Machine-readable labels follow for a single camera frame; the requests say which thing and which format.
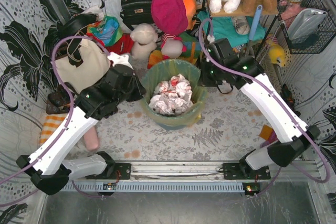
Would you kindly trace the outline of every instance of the blue stick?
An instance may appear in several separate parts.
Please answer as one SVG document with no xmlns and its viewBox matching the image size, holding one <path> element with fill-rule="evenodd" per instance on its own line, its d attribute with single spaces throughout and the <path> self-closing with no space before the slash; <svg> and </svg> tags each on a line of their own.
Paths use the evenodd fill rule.
<svg viewBox="0 0 336 224">
<path fill-rule="evenodd" d="M 256 34 L 257 26 L 258 26 L 262 11 L 263 11 L 263 6 L 258 5 L 257 9 L 256 9 L 256 13 L 254 14 L 254 17 L 253 17 L 253 21 L 252 21 L 252 25 L 251 25 L 251 29 L 250 29 L 250 34 L 248 35 L 248 43 L 247 43 L 247 46 L 246 46 L 246 49 L 245 49 L 244 57 L 247 56 L 247 54 L 250 50 L 251 43 L 252 43 L 252 40 L 254 39 L 254 36 Z"/>
</svg>

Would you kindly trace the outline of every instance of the yellow toy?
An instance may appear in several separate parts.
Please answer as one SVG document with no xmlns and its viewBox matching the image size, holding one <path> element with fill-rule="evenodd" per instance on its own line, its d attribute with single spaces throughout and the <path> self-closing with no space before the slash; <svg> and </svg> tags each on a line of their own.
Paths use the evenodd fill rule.
<svg viewBox="0 0 336 224">
<path fill-rule="evenodd" d="M 269 35 L 266 39 L 266 44 L 269 46 L 268 57 L 270 58 L 271 63 L 283 67 L 286 63 L 285 51 L 278 44 L 277 38 L 273 35 Z"/>
</svg>

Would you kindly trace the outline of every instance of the wooden shelf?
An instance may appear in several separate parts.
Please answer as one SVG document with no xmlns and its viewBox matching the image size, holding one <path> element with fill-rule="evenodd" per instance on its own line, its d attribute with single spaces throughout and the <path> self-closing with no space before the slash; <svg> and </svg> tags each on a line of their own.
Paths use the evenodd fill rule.
<svg viewBox="0 0 336 224">
<path fill-rule="evenodd" d="M 243 10 L 242 10 L 242 3 L 240 3 L 238 9 L 236 11 L 234 11 L 233 13 L 226 13 L 223 10 L 223 5 L 222 5 L 222 9 L 220 10 L 219 13 L 211 13 L 210 9 L 209 9 L 209 13 L 210 13 L 210 18 L 236 17 L 236 16 L 250 16 L 250 17 L 253 17 L 254 13 L 256 12 L 255 10 L 252 13 L 244 13 Z M 278 12 L 277 9 L 274 12 L 266 12 L 266 11 L 263 10 L 262 15 L 278 15 L 278 13 L 279 12 Z"/>
</svg>

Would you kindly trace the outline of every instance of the plastic bin liner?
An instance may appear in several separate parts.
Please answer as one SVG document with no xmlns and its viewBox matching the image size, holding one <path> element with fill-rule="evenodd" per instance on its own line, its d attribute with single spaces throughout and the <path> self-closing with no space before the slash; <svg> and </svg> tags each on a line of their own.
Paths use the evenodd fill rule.
<svg viewBox="0 0 336 224">
<path fill-rule="evenodd" d="M 172 76 L 182 74 L 192 87 L 192 101 L 194 105 L 185 113 L 179 116 L 163 116 L 155 113 L 149 106 L 155 87 L 161 81 L 168 81 Z M 204 109 L 207 90 L 205 87 L 197 85 L 201 71 L 184 60 L 164 60 L 154 65 L 148 70 L 141 84 L 145 87 L 147 93 L 140 101 L 143 111 L 159 125 L 168 127 L 179 127 L 192 125 L 200 118 L 201 111 Z"/>
</svg>

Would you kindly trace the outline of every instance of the teal cloth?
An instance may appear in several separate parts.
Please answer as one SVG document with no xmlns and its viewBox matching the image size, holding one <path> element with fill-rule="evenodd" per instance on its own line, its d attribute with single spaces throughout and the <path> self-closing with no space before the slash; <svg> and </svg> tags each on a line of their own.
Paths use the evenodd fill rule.
<svg viewBox="0 0 336 224">
<path fill-rule="evenodd" d="M 198 17 L 201 21 L 209 18 L 208 13 L 200 12 Z M 246 17 L 249 26 L 251 27 L 253 18 Z M 222 18 L 213 18 L 212 22 L 214 24 L 214 36 L 215 40 L 227 38 L 232 47 L 236 47 L 248 42 L 248 34 L 240 35 L 236 32 L 234 25 L 232 24 L 230 17 L 222 17 Z M 207 31 L 209 23 L 204 25 L 204 31 Z M 265 29 L 258 23 L 257 31 L 254 36 L 253 41 L 258 41 L 263 39 L 265 36 Z"/>
</svg>

